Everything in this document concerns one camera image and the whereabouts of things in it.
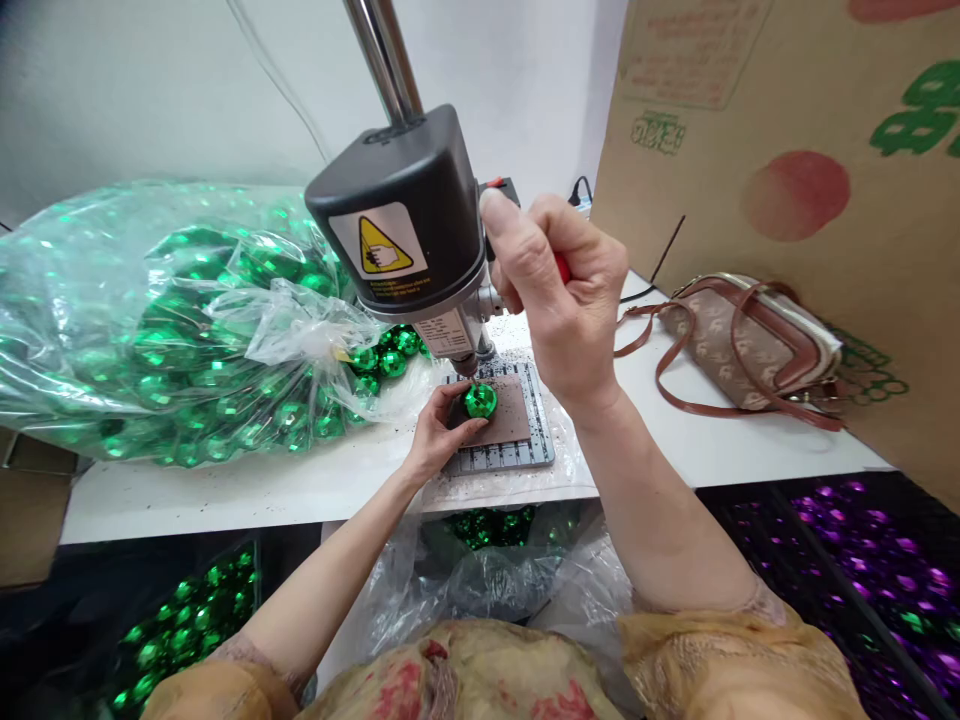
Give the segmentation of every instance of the fingernail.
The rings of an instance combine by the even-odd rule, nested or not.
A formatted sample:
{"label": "fingernail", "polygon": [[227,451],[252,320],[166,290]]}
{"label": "fingernail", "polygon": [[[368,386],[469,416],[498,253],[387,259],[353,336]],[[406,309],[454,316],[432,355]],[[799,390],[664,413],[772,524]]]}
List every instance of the fingernail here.
{"label": "fingernail", "polygon": [[487,188],[480,194],[480,217],[487,232],[505,233],[520,215],[520,208],[496,188]]}

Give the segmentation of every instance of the sticker on drill press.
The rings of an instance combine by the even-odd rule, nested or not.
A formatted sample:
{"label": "sticker on drill press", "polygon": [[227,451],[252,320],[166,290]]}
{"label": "sticker on drill press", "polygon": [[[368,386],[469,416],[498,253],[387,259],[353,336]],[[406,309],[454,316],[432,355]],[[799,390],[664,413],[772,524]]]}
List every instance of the sticker on drill press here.
{"label": "sticker on drill press", "polygon": [[447,357],[461,352],[471,352],[473,344],[463,327],[460,313],[451,310],[439,317],[414,323],[417,334],[430,348],[434,357]]}
{"label": "sticker on drill press", "polygon": [[[410,213],[403,203],[338,215],[330,218],[330,227],[365,280],[389,280],[427,269]],[[375,292],[394,296],[406,294],[405,289],[405,283],[385,283]]]}

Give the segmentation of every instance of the sleeve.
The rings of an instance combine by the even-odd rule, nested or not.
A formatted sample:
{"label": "sleeve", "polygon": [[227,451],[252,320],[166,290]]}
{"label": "sleeve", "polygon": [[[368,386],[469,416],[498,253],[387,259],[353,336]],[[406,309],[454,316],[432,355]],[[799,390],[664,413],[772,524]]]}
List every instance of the sleeve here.
{"label": "sleeve", "polygon": [[757,578],[735,612],[620,619],[624,671],[651,720],[866,720],[846,661]]}
{"label": "sleeve", "polygon": [[275,674],[256,663],[208,659],[160,683],[142,720],[290,720],[299,709]]}

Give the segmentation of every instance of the yellow warning triangle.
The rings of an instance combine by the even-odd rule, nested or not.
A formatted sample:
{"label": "yellow warning triangle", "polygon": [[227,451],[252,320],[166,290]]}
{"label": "yellow warning triangle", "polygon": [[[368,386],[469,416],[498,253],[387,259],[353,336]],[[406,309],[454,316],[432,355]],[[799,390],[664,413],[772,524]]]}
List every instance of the yellow warning triangle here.
{"label": "yellow warning triangle", "polygon": [[413,260],[366,215],[360,216],[360,254],[365,273],[393,272],[413,265]]}

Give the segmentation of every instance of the white wall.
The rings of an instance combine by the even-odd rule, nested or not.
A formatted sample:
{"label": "white wall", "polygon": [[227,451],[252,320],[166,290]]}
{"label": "white wall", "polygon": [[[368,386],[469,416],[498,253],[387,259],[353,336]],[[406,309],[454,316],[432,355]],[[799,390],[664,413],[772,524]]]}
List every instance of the white wall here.
{"label": "white wall", "polygon": [[[242,0],[336,153],[385,123],[339,0]],[[0,3],[0,221],[145,176],[305,184],[322,160],[225,0]],[[396,0],[424,106],[521,200],[596,175],[626,0]]]}

